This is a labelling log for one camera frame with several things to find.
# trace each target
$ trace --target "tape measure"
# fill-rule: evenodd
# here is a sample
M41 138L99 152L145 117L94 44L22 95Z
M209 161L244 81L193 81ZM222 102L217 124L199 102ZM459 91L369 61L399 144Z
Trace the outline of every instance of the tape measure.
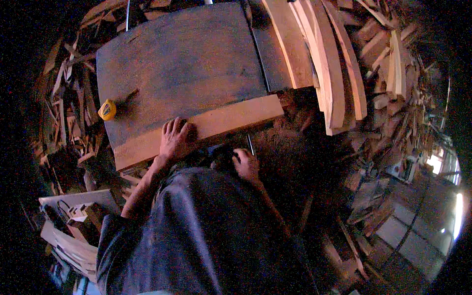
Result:
M111 100L106 100L101 108L98 110L98 115L104 120L109 121L113 119L117 113L117 107L115 103Z

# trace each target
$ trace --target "fingers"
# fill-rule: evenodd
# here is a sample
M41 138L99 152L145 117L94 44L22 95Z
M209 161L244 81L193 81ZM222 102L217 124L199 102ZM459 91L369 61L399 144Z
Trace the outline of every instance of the fingers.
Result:
M234 149L233 150L235 153L237 153L239 159L241 160L241 162L244 160L244 161L247 161L249 159L249 151L246 150L246 149Z
M233 156L233 163L235 165L235 167L238 167L239 165L241 165L241 163L239 163L238 159L236 158L236 156Z
M190 124L187 122L185 125L182 127L182 130L180 130L180 136L183 138L186 138L188 135L188 130L190 129Z
M169 121L169 124L167 125L167 130L166 130L166 134L169 134L172 132L173 128L174 128L174 122L175 122L175 119L172 119Z
M177 117L175 118L175 121L174 121L174 126L171 130L172 134L175 135L176 133L178 133L177 129L178 127L180 126L180 123L182 122L182 119L180 117Z
M167 125L169 125L169 122L166 122L166 123L164 123L164 125L162 125L162 135L164 135L166 133Z

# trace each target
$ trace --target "hand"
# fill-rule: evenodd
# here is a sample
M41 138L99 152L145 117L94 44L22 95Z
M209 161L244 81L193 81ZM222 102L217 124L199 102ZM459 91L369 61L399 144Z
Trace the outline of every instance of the hand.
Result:
M187 143L188 131L191 125L185 123L180 129L181 125L182 119L177 117L162 126L159 156L165 158L166 161L181 159L191 150Z
M259 160L251 155L247 149L235 149L234 152L238 155L240 160L238 161L238 158L233 156L233 163L239 177L249 181L253 185L260 183Z

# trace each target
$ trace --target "black t-shirt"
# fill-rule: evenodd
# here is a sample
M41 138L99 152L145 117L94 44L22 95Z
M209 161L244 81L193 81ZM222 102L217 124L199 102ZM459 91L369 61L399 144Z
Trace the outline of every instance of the black t-shirt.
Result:
M144 225L105 217L97 280L103 294L312 294L304 256L250 185L189 168L165 181Z

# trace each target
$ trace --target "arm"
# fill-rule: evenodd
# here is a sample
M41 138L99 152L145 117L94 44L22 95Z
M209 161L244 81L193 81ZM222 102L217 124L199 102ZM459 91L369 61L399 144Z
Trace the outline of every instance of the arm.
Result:
M270 212L274 215L275 219L279 222L282 231L287 237L290 237L290 230L280 215L274 203L267 194L264 184L259 179L259 160L249 153L247 149L235 149L234 152L238 157L233 156L233 163L239 177L248 181L257 191L261 193L262 201L268 206Z
M167 175L170 167L176 160L183 158L190 152L190 145L186 142L189 123L181 127L183 121L177 117L162 126L160 152L148 172L139 182L135 191L126 201L121 212L124 218L144 222L151 211L154 195L157 193L159 182Z

